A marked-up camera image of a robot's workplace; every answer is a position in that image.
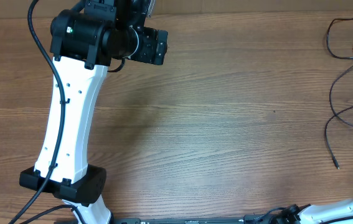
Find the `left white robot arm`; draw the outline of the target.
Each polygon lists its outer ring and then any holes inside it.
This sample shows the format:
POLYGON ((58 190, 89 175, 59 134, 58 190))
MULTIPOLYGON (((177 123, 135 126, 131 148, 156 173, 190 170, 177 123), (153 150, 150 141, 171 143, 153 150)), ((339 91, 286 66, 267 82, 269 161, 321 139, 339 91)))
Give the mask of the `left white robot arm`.
POLYGON ((80 1, 55 17, 49 50, 54 74, 44 143, 19 183, 50 193, 71 209, 76 223, 113 223, 101 195, 106 170, 90 165, 87 145, 95 103, 112 60, 162 65, 168 33, 144 25, 154 0, 80 1))

